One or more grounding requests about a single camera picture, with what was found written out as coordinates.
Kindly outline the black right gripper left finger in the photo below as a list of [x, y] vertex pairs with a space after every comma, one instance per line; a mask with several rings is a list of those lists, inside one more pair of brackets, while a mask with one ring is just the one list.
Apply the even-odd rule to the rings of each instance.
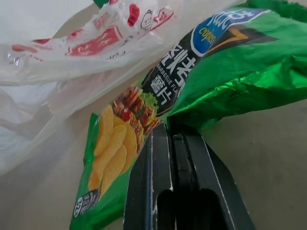
[[123, 230], [175, 230], [170, 152], [164, 124], [149, 134], [130, 172]]

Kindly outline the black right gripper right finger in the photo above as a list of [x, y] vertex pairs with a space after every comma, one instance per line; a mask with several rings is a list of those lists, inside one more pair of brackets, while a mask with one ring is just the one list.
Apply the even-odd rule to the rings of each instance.
[[226, 165], [195, 129], [169, 121], [177, 230], [255, 230]]

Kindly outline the green potato chip bag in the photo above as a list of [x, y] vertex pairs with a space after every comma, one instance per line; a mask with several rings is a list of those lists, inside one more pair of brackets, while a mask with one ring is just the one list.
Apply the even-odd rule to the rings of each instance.
[[124, 217], [130, 172], [158, 125], [168, 135], [175, 211], [170, 120], [201, 135], [224, 117], [304, 99], [307, 6], [248, 0], [214, 14], [91, 115], [70, 230], [103, 230]]

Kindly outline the white red-printed plastic bag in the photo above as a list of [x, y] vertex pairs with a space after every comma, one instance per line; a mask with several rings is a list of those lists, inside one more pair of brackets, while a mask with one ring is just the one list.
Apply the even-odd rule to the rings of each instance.
[[0, 174], [71, 114], [148, 68], [190, 27], [192, 0], [116, 0], [61, 38], [0, 44]]

